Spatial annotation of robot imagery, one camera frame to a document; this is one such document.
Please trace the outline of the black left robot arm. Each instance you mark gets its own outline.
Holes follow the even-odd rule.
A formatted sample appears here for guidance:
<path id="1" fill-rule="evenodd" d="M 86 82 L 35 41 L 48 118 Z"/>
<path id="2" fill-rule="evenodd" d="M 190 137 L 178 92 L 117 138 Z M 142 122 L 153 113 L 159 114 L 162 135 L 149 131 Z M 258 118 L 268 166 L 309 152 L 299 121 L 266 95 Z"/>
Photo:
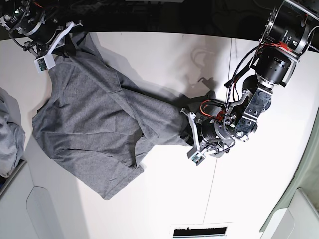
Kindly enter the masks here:
<path id="1" fill-rule="evenodd" d="M 191 145 L 187 157 L 200 164 L 219 158 L 257 129 L 257 119 L 271 105 L 273 88 L 286 86 L 319 26 L 316 0 L 285 0 L 273 9 L 258 46 L 250 50 L 225 83 L 225 101 L 207 94 L 191 111 L 182 108 L 188 127 L 181 137 Z"/>

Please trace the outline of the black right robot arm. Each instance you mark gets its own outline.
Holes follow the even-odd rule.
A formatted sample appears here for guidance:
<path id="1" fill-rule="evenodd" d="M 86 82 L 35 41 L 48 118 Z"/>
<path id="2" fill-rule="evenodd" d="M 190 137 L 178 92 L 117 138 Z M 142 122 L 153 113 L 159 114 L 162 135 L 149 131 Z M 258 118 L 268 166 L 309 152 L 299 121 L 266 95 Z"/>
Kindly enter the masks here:
<path id="1" fill-rule="evenodd" d="M 40 58 L 52 51 L 67 55 L 68 40 L 62 37 L 57 45 L 53 42 L 71 22 L 62 22 L 58 14 L 64 10 L 59 0 L 2 0 L 0 2 L 0 25 L 23 51 Z"/>

